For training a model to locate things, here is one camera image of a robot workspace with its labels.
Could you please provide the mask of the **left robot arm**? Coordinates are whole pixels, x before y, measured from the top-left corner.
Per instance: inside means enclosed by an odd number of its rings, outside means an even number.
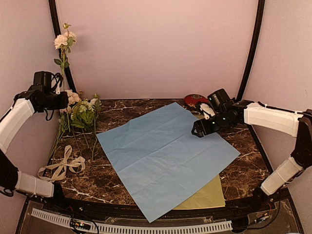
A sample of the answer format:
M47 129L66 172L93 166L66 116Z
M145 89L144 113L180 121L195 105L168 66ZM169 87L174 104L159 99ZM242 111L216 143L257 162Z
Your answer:
M61 185L21 172L5 155L12 140L24 123L36 112L60 110L67 107L67 92L44 93L39 90L25 91L14 97L13 105L0 119L0 193L12 197L14 191L50 198L50 205L63 213L69 208Z

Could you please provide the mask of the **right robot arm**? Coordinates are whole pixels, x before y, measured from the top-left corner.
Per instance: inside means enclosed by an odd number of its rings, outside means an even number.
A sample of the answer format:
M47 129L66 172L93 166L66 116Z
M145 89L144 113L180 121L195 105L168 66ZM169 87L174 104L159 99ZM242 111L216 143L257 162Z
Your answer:
M200 112L204 118L193 124L191 133L197 137L217 132L223 127L234 123L245 123L273 129L296 138L295 148L290 157L271 173L253 191L249 200L249 208L260 211L268 203L268 197L290 183L312 165L312 112L290 111L271 107L261 102L232 100L216 105L201 103Z

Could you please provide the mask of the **cream rose stem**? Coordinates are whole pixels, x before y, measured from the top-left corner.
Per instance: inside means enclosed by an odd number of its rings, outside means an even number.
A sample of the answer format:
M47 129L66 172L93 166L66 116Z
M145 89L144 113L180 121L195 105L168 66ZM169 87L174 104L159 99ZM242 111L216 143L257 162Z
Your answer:
M71 53L71 47L76 44L77 36L70 30L71 25L64 23L62 25L64 32L57 35L54 39L54 47L59 51L59 58L54 59L54 63L61 69L61 75L65 77L65 69L69 67L67 54Z

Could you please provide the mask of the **light blue wrapping paper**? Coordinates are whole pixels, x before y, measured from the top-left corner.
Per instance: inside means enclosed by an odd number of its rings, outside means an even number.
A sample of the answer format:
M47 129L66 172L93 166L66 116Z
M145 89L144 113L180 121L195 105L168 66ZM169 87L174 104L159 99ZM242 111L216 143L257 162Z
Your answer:
M191 133L196 117L172 103L97 134L121 182L149 222L194 195L238 156L213 133Z

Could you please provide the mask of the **cream ribbon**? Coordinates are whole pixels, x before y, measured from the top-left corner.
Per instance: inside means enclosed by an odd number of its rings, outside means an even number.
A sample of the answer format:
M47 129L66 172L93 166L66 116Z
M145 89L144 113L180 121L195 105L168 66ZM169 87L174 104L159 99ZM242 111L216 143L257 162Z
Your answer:
M79 156L72 161L68 161L70 155L72 153L72 146L67 145L64 148L64 157L61 159L59 163L51 164L48 166L41 167L37 173L38 178L49 181L55 182L60 181L66 178L67 169L74 174L81 173L85 170L85 158ZM46 177L43 175L44 171L50 170L52 171L52 175L50 177Z

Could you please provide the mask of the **pink rose stem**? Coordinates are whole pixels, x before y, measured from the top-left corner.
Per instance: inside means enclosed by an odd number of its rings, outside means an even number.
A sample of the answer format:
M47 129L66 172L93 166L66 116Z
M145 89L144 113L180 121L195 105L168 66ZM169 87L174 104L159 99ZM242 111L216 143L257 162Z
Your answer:
M71 118L72 109L75 104L81 101L81 98L78 93L75 93L70 89L66 90L65 92L67 93L67 97L68 97L68 105L66 108L60 109L59 111L59 119L58 119L59 128L58 128L58 133L56 135L56 139L54 141L54 144L50 152L50 157L54 156L58 143L63 137L63 135L70 132L70 118Z

